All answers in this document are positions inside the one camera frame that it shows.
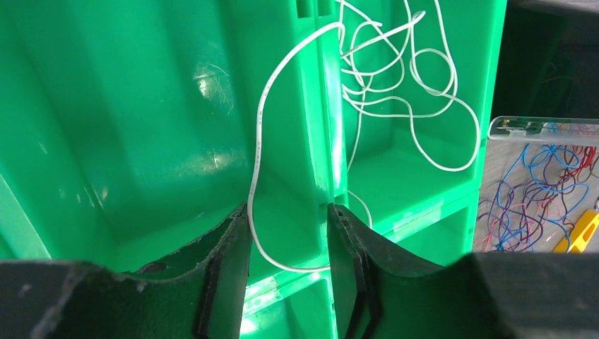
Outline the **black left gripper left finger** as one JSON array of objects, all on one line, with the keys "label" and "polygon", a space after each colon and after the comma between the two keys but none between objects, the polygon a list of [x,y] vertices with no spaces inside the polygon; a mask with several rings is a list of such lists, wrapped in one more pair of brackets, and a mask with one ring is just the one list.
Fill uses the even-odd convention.
[{"label": "black left gripper left finger", "polygon": [[241,204],[133,273],[87,261],[3,260],[1,337],[238,338],[251,243]]}]

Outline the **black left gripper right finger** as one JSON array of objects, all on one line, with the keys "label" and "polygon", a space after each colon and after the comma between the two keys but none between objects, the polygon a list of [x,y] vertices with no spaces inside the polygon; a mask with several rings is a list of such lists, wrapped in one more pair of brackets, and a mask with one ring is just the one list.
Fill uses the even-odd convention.
[{"label": "black left gripper right finger", "polygon": [[597,338],[598,255],[487,254],[448,266],[327,211],[340,338]]}]

